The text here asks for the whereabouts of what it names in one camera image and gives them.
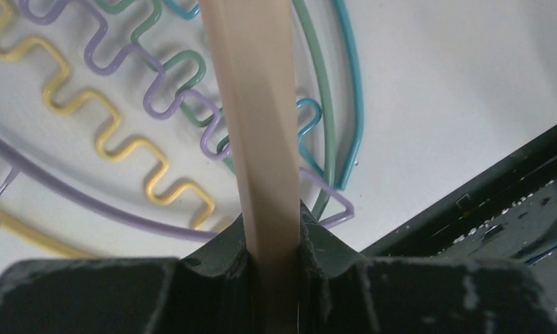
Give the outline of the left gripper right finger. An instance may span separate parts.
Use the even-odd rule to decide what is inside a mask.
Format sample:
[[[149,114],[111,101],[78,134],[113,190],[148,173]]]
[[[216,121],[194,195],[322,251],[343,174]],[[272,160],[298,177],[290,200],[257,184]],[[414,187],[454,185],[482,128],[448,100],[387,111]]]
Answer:
[[[557,310],[523,264],[367,257],[301,207],[301,333],[557,333]]]

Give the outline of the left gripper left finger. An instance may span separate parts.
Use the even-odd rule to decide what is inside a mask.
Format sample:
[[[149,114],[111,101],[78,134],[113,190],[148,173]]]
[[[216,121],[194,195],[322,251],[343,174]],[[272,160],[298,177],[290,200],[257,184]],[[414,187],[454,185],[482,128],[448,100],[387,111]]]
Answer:
[[[240,218],[182,259],[34,259],[0,275],[0,333],[252,330]]]

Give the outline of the beige plastic hanger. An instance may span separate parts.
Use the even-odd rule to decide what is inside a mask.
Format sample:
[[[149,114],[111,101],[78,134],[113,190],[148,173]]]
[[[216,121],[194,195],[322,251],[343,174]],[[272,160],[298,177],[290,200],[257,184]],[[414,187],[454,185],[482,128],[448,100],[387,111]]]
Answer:
[[[296,333],[300,245],[289,1],[202,1],[253,261],[254,330]]]

